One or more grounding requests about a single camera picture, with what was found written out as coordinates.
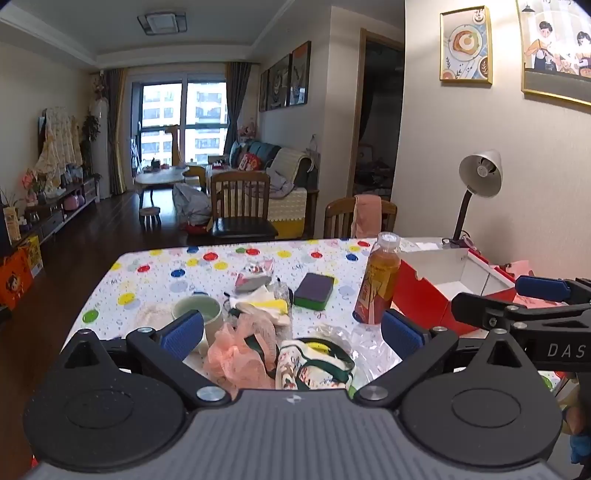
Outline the gloved right hand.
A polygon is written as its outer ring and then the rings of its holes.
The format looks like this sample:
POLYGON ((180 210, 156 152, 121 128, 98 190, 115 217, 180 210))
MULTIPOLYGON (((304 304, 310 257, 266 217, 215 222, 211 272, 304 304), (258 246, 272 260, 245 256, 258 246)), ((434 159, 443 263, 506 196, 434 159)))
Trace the gloved right hand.
POLYGON ((582 388, 582 377, 569 381, 572 385, 568 393, 559 395, 558 405, 562 413, 562 432, 569 436, 571 462, 585 465, 590 461, 590 399, 584 394, 589 389, 582 388))

